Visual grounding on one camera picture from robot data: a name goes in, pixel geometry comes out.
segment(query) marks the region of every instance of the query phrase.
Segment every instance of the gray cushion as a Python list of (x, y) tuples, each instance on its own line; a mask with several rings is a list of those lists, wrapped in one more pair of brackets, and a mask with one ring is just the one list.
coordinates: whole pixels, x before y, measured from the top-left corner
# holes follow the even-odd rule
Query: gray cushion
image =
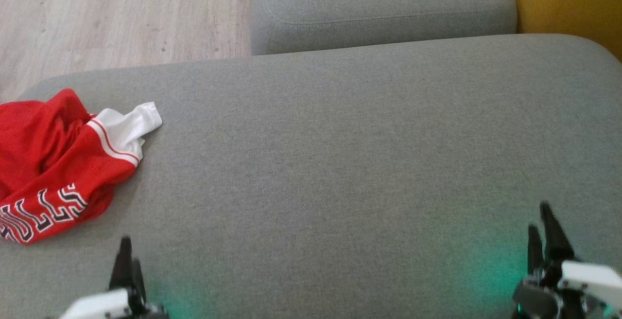
[(507, 318), (549, 199), (585, 260), (622, 268), (622, 66), (564, 35), (504, 35), (94, 71), (89, 111), (164, 124), (110, 208), (0, 242), (0, 308), (105, 288), (132, 236), (173, 319)]
[(253, 55), (514, 33), (514, 0), (251, 0)]

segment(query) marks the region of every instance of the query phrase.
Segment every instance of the white sleeve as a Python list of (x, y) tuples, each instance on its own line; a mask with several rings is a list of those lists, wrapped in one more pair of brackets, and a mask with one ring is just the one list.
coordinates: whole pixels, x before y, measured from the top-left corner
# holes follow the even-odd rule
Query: white sleeve
[(160, 127), (162, 118), (150, 102), (140, 104), (127, 115), (105, 108), (86, 125), (97, 132), (108, 155), (137, 166), (142, 159), (141, 137)]

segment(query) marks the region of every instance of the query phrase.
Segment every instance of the wooden floor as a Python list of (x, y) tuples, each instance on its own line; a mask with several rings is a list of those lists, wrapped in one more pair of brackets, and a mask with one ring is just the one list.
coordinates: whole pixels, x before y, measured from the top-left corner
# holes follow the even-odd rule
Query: wooden floor
[(65, 73), (250, 55), (247, 16), (248, 0), (0, 0), (0, 104)]

